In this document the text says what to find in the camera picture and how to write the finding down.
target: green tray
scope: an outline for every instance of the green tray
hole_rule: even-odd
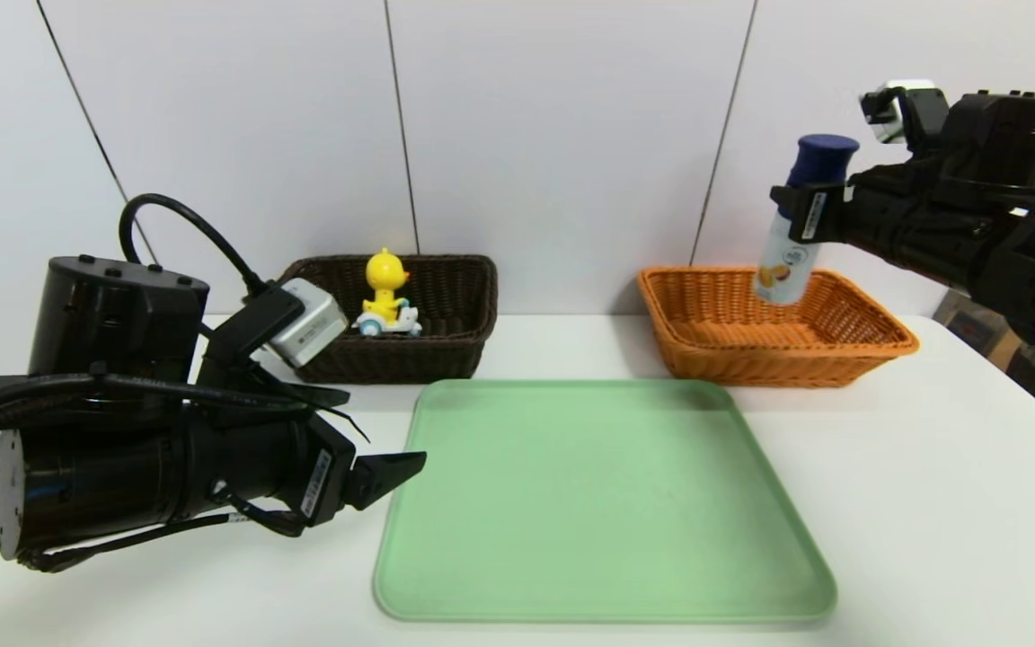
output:
[[[374,594],[406,621],[767,623],[833,575],[745,421],[701,381],[437,382]]]

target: brown wicker basket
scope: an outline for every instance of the brown wicker basket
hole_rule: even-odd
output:
[[[346,318],[374,296],[365,283],[369,256],[331,256],[295,262],[279,283],[301,277],[330,292]],[[481,360],[498,318],[498,270],[484,256],[404,256],[410,271],[395,296],[419,308],[422,335],[363,337],[354,329],[296,370],[307,382],[343,385],[425,385],[469,378]]]
[[[842,275],[817,270],[800,302],[776,306],[752,293],[753,271],[672,267],[638,275],[674,377],[844,386],[919,348],[912,332]]]

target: toy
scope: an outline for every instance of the toy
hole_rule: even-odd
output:
[[[405,286],[408,278],[410,273],[403,269],[402,259],[390,249],[382,247],[381,253],[372,256],[365,264],[365,282],[374,288],[374,300],[362,301],[362,315],[353,327],[366,336],[382,332],[422,334],[418,308],[410,306],[410,299],[393,297],[393,291]]]

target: bottle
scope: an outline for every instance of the bottle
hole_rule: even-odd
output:
[[[789,187],[831,184],[846,180],[849,160],[857,152],[857,140],[840,135],[806,135],[797,140],[797,160],[789,172]],[[806,244],[789,238],[789,216],[777,209],[761,263],[752,275],[752,291],[776,305],[792,305],[805,295],[809,274],[817,262],[818,242]]]

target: white table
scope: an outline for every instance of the white table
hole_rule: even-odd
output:
[[[837,579],[825,622],[394,622],[371,593],[383,501],[299,540],[218,526],[55,576],[0,558],[0,644],[1035,644],[1035,401],[933,321],[905,323],[921,351],[848,388],[731,389]],[[633,317],[502,317],[477,373],[664,376],[648,319]],[[418,393],[353,389],[365,451],[403,446]]]

